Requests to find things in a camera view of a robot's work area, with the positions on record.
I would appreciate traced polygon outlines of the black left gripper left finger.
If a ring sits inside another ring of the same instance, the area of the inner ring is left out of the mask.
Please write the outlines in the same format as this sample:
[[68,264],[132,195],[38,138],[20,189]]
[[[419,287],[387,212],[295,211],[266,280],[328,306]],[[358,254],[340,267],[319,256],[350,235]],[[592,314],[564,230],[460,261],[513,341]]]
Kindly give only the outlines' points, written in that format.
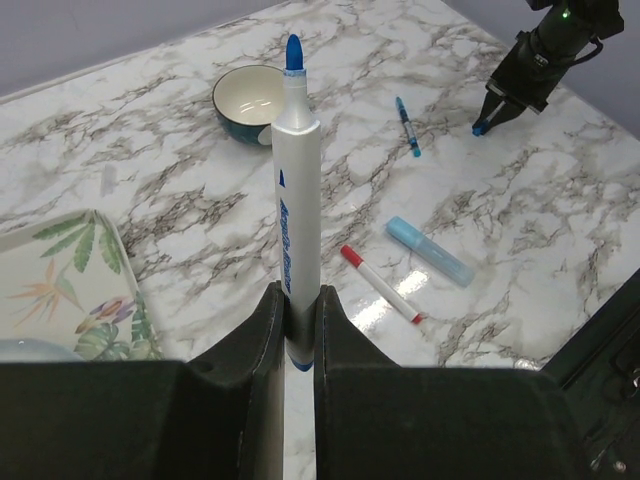
[[279,479],[285,298],[188,361],[5,363],[5,479]]

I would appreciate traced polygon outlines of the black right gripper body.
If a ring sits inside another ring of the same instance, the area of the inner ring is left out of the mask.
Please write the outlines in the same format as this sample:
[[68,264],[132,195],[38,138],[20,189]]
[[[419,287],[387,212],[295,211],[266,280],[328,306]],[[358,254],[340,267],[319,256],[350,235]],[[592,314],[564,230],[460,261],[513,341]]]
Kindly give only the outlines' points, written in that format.
[[487,101],[493,109],[506,102],[541,113],[569,62],[546,49],[538,30],[521,31],[516,40],[487,82]]

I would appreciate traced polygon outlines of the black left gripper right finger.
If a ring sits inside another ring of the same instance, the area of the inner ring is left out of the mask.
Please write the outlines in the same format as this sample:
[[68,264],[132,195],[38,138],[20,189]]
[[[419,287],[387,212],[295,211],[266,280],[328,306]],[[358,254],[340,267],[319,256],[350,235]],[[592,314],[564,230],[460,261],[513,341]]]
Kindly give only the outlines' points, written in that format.
[[567,401],[547,375],[402,367],[347,318],[316,306],[316,474],[321,479],[589,479]]

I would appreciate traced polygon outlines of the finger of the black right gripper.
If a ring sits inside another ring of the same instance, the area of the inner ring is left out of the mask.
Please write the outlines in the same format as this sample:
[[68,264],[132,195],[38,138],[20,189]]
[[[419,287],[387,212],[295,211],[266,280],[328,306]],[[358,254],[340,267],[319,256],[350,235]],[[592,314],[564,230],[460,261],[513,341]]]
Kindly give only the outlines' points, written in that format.
[[487,122],[489,127],[491,120],[496,115],[496,112],[499,109],[500,109],[500,95],[496,94],[495,92],[488,92],[485,96],[485,100],[480,112],[480,117],[477,120],[477,126],[480,125],[482,122]]
[[502,101],[487,117],[487,130],[491,130],[503,123],[514,120],[525,110],[525,107],[509,99]]

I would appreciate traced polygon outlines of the small blue pen cap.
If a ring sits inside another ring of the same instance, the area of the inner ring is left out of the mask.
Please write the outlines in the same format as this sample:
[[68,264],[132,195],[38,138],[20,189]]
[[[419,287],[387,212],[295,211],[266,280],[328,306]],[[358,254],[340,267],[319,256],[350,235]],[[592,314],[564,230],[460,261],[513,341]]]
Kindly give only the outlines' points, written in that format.
[[480,125],[472,128],[472,133],[474,136],[483,136],[487,131],[488,123],[482,122]]

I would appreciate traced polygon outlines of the blue patterned pen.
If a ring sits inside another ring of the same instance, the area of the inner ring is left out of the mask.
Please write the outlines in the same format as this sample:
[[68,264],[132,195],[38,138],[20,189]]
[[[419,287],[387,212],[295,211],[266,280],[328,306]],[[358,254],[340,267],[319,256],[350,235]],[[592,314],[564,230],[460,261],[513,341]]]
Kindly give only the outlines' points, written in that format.
[[395,98],[395,104],[396,104],[396,109],[398,111],[398,114],[400,116],[400,120],[401,123],[404,127],[406,136],[407,136],[407,140],[409,143],[409,146],[411,148],[411,151],[413,153],[413,155],[418,158],[421,156],[421,149],[420,146],[418,144],[418,140],[417,140],[417,136],[416,133],[414,131],[413,125],[411,123],[411,120],[409,119],[406,107],[404,105],[404,102],[402,101],[402,99],[397,96]]

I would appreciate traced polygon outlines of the white red-tipped marker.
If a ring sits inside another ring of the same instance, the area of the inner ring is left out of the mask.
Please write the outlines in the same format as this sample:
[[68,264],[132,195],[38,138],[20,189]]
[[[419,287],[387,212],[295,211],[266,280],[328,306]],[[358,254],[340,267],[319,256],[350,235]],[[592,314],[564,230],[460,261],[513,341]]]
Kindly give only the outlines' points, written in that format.
[[356,270],[388,301],[404,318],[413,324],[422,322],[422,315],[412,307],[400,294],[382,279],[366,262],[362,261]]

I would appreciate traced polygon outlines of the light blue highlighter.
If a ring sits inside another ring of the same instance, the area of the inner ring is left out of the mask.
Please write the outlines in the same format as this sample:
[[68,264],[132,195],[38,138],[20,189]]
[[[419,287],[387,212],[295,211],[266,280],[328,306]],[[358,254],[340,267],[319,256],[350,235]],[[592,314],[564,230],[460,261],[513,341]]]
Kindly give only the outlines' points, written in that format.
[[444,248],[427,238],[404,219],[395,216],[385,226],[386,232],[460,287],[467,287],[474,271]]

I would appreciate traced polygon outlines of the red pen cap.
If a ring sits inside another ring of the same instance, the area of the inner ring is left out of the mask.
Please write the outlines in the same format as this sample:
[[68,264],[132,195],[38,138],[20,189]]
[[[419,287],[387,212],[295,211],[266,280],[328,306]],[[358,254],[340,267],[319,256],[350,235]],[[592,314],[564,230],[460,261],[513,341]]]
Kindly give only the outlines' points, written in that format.
[[363,262],[363,259],[360,257],[360,255],[349,245],[343,245],[340,249],[340,253],[355,268],[358,268]]

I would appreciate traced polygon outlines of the white blue-tipped pen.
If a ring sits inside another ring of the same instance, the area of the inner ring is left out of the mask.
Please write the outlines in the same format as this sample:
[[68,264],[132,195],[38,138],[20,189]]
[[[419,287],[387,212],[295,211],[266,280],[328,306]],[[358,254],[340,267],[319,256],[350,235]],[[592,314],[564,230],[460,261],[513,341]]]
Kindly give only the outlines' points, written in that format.
[[299,37],[289,36],[284,107],[271,124],[281,288],[288,300],[286,349],[302,372],[314,361],[315,305],[321,285],[321,123],[309,105]]

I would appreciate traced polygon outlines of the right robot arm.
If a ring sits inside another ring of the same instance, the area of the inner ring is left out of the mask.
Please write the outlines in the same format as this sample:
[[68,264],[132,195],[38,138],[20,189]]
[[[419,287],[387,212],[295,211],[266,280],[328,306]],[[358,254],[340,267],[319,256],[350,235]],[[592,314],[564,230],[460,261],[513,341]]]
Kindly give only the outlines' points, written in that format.
[[547,11],[516,43],[489,78],[472,133],[483,136],[529,109],[541,113],[569,69],[598,56],[603,41],[624,31],[617,1],[530,1]]

